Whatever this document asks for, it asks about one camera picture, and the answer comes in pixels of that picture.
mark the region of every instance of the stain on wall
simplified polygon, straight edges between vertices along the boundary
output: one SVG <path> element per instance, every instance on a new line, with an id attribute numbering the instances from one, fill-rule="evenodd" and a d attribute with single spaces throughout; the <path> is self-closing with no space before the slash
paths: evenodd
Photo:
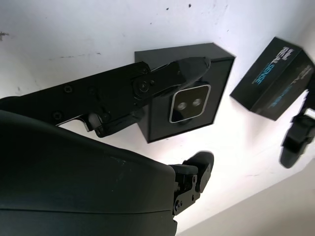
<path id="1" fill-rule="evenodd" d="M 6 35 L 9 35 L 9 34 L 8 34 L 8 33 L 5 33 L 5 32 L 0 31 L 0 41 L 2 41 L 2 37 L 3 37 L 3 36 L 6 36 Z"/>

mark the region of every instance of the screw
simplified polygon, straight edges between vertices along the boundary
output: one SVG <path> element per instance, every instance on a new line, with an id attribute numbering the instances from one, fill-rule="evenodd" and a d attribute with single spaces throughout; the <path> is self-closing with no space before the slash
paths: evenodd
<path id="1" fill-rule="evenodd" d="M 96 89 L 94 87 L 89 87 L 89 94 L 95 95 L 96 94 Z"/>
<path id="2" fill-rule="evenodd" d="M 63 115 L 61 112 L 53 112 L 53 118 L 55 120 L 61 120 L 63 118 Z"/>
<path id="3" fill-rule="evenodd" d="M 72 93 L 72 87 L 71 87 L 70 85 L 64 86 L 63 90 L 64 90 L 66 93 Z"/>
<path id="4" fill-rule="evenodd" d="M 175 210 L 179 211 L 179 207 L 180 207 L 179 201 L 176 201 L 176 203 L 175 203 Z"/>
<path id="5" fill-rule="evenodd" d="M 149 90 L 149 86 L 146 81 L 139 82 L 139 89 L 141 92 L 147 92 Z"/>
<path id="6" fill-rule="evenodd" d="M 147 74 L 148 73 L 148 69 L 147 68 L 143 68 L 142 69 L 142 74 Z"/>
<path id="7" fill-rule="evenodd" d="M 103 122 L 108 122 L 110 120 L 110 115 L 108 114 L 108 113 L 104 113 L 103 114 L 103 119 L 102 119 L 102 121 Z"/>

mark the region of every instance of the black box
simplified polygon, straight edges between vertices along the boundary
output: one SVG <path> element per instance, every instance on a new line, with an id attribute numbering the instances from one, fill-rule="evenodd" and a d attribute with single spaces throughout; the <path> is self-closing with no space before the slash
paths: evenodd
<path id="1" fill-rule="evenodd" d="M 208 57 L 211 59 L 210 69 L 200 81 L 189 87 L 193 90 L 185 88 L 169 97 L 157 97 L 144 108 L 145 117 L 138 125 L 148 143 L 214 123 L 234 62 L 233 55 L 214 43 L 135 52 L 135 62 L 144 61 L 151 69 L 189 57 Z M 196 111 L 197 117 L 177 122 L 171 113 L 172 105 L 176 103 L 176 99 L 183 99 L 196 89 L 199 89 L 203 97 L 208 98 L 204 111 Z"/>
<path id="2" fill-rule="evenodd" d="M 302 48 L 274 38 L 231 96 L 251 112 L 277 120 L 306 89 L 313 72 Z"/>

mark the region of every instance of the white surface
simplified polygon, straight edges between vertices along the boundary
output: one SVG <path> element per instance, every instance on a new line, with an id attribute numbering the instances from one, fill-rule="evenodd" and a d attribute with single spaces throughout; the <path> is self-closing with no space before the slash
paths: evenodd
<path id="1" fill-rule="evenodd" d="M 315 160 L 303 171 L 184 231 L 180 236 L 311 236 Z"/>
<path id="2" fill-rule="evenodd" d="M 308 115 L 309 117 L 315 119 L 315 111 L 312 109 L 307 109 L 305 112 L 306 115 Z"/>
<path id="3" fill-rule="evenodd" d="M 274 36 L 299 41 L 314 10 L 312 0 L 1 0 L 0 31 L 9 35 L 0 41 L 0 97 L 133 63 L 134 51 L 215 42 L 236 55 L 214 125 L 150 145 L 137 125 L 102 140 L 166 164 L 200 150 L 214 153 L 205 192 L 176 217 L 181 232 L 300 171 L 314 157 L 313 144 L 292 169 L 278 163 L 303 95 L 277 122 L 228 96 Z M 64 127 L 97 139 L 79 121 Z"/>

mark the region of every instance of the realsense box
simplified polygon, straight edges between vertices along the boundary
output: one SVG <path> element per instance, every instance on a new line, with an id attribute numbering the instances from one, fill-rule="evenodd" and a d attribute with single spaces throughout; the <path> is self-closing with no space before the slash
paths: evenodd
<path id="1" fill-rule="evenodd" d="M 277 120 L 313 73 L 314 64 L 302 48 L 275 37 L 231 96 L 251 112 Z"/>
<path id="2" fill-rule="evenodd" d="M 214 43 L 135 52 L 135 61 L 144 61 L 151 69 L 189 57 L 208 57 L 210 69 L 188 88 L 157 97 L 144 108 L 138 125 L 148 143 L 214 123 L 233 55 Z"/>

